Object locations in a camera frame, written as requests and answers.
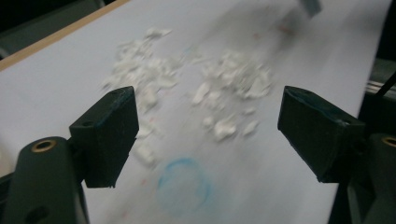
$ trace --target white flake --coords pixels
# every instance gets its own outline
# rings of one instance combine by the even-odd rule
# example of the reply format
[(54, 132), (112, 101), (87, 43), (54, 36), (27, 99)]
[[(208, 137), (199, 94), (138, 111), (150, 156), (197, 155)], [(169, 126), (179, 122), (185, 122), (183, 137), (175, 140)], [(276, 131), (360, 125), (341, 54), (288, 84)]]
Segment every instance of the white flake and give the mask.
[(146, 143), (134, 143), (132, 150), (134, 157), (146, 168), (154, 169), (158, 163), (154, 151)]
[(203, 100), (204, 97), (209, 93), (210, 91), (210, 85), (206, 82), (201, 84), (201, 86), (198, 88), (197, 92), (195, 93), (193, 99), (192, 99), (192, 104), (193, 105), (198, 105), (200, 104)]
[(207, 117), (204, 118), (203, 124), (205, 128), (212, 129), (213, 126), (215, 126), (215, 120), (213, 119), (213, 117)]
[(253, 133), (254, 131), (256, 131), (257, 126), (259, 125), (259, 122), (257, 120), (253, 120), (251, 121), (244, 129), (244, 131), (242, 131), (242, 135), (247, 136), (251, 133)]
[(226, 137), (230, 137), (236, 132), (236, 125), (233, 115), (226, 119), (219, 120), (213, 130), (216, 140), (221, 141)]
[(243, 115), (252, 115), (254, 113), (256, 113), (256, 107), (252, 106), (252, 107), (248, 107), (243, 111)]

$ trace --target blue circle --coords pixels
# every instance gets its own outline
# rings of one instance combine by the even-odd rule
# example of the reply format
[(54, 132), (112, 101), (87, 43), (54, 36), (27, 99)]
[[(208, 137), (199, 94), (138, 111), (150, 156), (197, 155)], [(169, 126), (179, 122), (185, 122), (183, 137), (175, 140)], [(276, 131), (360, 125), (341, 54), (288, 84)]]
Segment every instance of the blue circle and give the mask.
[(174, 216), (198, 210), (209, 194), (210, 185), (201, 167), (190, 158), (169, 163), (158, 181), (158, 202)]

